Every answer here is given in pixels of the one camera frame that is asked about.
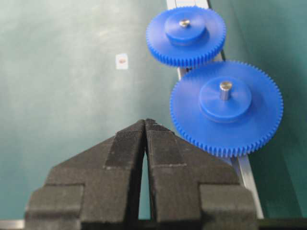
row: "small label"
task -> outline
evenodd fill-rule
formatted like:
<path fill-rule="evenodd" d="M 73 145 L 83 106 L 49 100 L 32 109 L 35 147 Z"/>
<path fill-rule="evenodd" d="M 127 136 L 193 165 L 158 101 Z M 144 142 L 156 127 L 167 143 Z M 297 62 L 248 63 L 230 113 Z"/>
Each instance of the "small label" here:
<path fill-rule="evenodd" d="M 116 69 L 128 69 L 128 55 L 127 54 L 117 54 L 116 59 Z"/>

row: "plastic gear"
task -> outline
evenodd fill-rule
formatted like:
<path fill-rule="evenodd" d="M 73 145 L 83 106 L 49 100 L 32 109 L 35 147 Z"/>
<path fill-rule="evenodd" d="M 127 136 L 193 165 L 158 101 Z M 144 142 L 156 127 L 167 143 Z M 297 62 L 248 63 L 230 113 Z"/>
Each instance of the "plastic gear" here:
<path fill-rule="evenodd" d="M 233 84 L 228 100 L 219 97 L 223 81 Z M 175 85 L 170 114 L 188 142 L 215 156 L 242 156 L 273 137 L 283 116 L 283 99 L 261 70 L 240 62 L 212 62 Z"/>
<path fill-rule="evenodd" d="M 182 20 L 188 24 L 180 25 Z M 178 7 L 152 19 L 146 30 L 147 46 L 160 62 L 194 67 L 213 59 L 223 48 L 226 26 L 216 12 L 199 7 Z"/>

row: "green surface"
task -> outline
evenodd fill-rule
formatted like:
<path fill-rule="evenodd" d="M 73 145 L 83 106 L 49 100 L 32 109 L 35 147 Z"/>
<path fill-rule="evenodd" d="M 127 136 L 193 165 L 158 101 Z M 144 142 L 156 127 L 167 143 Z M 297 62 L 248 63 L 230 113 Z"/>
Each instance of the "green surface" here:
<path fill-rule="evenodd" d="M 0 219 L 23 217 L 53 165 L 140 118 L 172 129 L 177 72 L 145 41 L 165 9 L 165 0 L 0 0 Z M 116 69 L 120 53 L 128 70 Z M 142 219 L 148 202 L 142 193 Z"/>
<path fill-rule="evenodd" d="M 284 99 L 275 137 L 250 155 L 265 217 L 307 217 L 307 1 L 211 0 L 227 25 L 226 59 L 268 73 Z"/>

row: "metal pin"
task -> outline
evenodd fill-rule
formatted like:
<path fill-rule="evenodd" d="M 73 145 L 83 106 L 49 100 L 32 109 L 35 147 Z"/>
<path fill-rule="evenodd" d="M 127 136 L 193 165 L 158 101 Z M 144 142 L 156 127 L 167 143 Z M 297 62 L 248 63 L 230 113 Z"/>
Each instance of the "metal pin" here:
<path fill-rule="evenodd" d="M 182 19 L 182 20 L 180 20 L 179 25 L 181 27 L 188 27 L 190 25 L 190 20 L 189 19 Z"/>
<path fill-rule="evenodd" d="M 228 100 L 230 97 L 230 91 L 232 88 L 232 83 L 230 81 L 223 81 L 220 84 L 220 98 L 222 100 Z"/>

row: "black vise jaw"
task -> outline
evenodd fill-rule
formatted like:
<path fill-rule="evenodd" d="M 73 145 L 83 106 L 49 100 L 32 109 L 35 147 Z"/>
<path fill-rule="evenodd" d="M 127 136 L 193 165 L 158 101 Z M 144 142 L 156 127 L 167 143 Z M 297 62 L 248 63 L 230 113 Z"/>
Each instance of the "black vise jaw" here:
<path fill-rule="evenodd" d="M 138 220 L 144 153 L 153 223 Z M 154 120 L 54 166 L 31 195 L 26 230 L 255 230 L 252 194 L 235 170 Z"/>

